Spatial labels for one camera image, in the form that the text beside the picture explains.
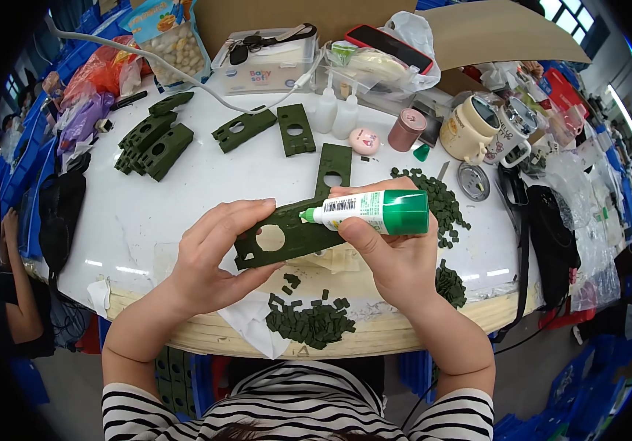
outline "barcode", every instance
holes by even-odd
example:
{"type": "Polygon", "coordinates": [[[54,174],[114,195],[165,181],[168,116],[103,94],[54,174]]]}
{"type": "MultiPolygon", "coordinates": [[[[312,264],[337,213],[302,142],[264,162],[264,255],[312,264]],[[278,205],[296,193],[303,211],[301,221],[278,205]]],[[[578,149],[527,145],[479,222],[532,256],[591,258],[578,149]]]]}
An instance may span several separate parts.
{"type": "Polygon", "coordinates": [[[324,212],[329,211],[341,211],[342,209],[353,209],[356,207],[356,199],[347,199],[347,200],[335,200],[333,202],[329,202],[324,207],[324,212]]]}

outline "floor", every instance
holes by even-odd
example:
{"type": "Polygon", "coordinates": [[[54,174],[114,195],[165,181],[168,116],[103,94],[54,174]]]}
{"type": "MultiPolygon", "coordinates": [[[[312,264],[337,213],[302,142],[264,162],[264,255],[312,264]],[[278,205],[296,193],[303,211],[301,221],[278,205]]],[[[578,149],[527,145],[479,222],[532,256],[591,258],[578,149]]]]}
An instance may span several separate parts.
{"type": "MultiPolygon", "coordinates": [[[[532,335],[538,318],[539,313],[523,318],[496,350],[532,335]]],[[[507,413],[527,419],[546,407],[551,381],[582,350],[571,339],[569,329],[542,331],[529,342],[496,357],[495,420],[507,413]]],[[[38,358],[35,364],[50,399],[40,410],[57,433],[68,441],[102,440],[100,356],[58,350],[53,357],[38,358]]],[[[399,382],[396,356],[386,357],[385,394],[386,417],[401,425],[418,397],[399,382]]],[[[414,416],[424,409],[424,405],[419,405],[414,416]]]]}

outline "clear plastic box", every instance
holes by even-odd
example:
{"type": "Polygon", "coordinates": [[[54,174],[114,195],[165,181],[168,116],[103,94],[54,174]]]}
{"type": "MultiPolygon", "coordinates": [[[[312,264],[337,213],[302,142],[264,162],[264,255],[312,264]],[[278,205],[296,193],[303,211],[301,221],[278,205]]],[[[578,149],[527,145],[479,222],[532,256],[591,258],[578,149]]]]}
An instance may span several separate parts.
{"type": "Polygon", "coordinates": [[[228,42],[259,33],[269,38],[281,35],[290,29],[261,29],[259,31],[233,32],[211,63],[216,79],[212,85],[222,90],[223,95],[246,93],[288,92],[300,76],[305,74],[314,61],[316,35],[303,40],[277,43],[249,52],[248,59],[238,66],[230,64],[228,42]]]}

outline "purple bag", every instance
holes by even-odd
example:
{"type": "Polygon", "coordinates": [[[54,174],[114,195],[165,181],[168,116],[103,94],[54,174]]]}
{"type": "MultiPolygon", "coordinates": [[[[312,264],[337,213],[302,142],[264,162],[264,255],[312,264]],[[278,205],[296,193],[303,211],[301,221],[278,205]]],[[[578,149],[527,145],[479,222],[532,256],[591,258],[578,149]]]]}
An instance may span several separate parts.
{"type": "Polygon", "coordinates": [[[89,135],[94,135],[97,132],[96,122],[106,117],[114,102],[115,96],[112,93],[94,93],[61,132],[56,155],[61,156],[62,153],[73,150],[76,142],[83,141],[89,135]]]}

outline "black and white striped shirt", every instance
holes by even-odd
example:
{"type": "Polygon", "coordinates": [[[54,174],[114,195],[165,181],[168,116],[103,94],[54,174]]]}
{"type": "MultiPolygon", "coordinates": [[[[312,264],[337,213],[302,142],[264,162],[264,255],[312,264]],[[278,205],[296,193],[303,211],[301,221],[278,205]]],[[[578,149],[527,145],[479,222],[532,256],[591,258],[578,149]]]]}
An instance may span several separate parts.
{"type": "Polygon", "coordinates": [[[384,419],[382,400],[349,372],[318,361],[285,361],[250,375],[199,420],[179,420],[152,394],[123,383],[103,389],[105,439],[209,440],[229,423],[255,423],[255,439],[332,439],[336,430],[388,440],[492,439],[492,400],[477,389],[439,398],[405,436],[384,419]]]}

